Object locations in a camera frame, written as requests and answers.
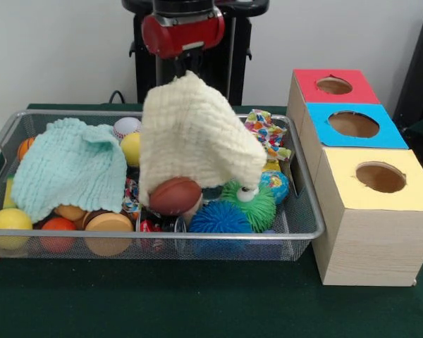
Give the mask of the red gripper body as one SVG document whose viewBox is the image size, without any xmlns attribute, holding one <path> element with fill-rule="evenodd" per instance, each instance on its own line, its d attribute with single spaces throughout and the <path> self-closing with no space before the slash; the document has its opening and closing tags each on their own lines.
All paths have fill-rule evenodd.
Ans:
<svg viewBox="0 0 423 338">
<path fill-rule="evenodd" d="M 177 18 L 153 13 L 144 18 L 141 31 L 151 54 L 172 59 L 191 49 L 217 46 L 223 38 L 225 22 L 217 7 L 208 13 Z"/>
</svg>

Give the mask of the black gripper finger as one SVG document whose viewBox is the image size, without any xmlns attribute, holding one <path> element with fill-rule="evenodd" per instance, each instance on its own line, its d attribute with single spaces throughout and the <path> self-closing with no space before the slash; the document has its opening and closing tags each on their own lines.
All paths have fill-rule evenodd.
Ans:
<svg viewBox="0 0 423 338">
<path fill-rule="evenodd" d="M 190 53 L 190 70 L 196 74 L 200 74 L 200 67 L 202 64 L 202 52 L 195 51 Z"/>
<path fill-rule="evenodd" d="M 186 73 L 186 64 L 185 58 L 183 56 L 177 56 L 173 60 L 174 68 L 175 68 L 175 75 L 177 78 L 181 78 Z"/>
</svg>

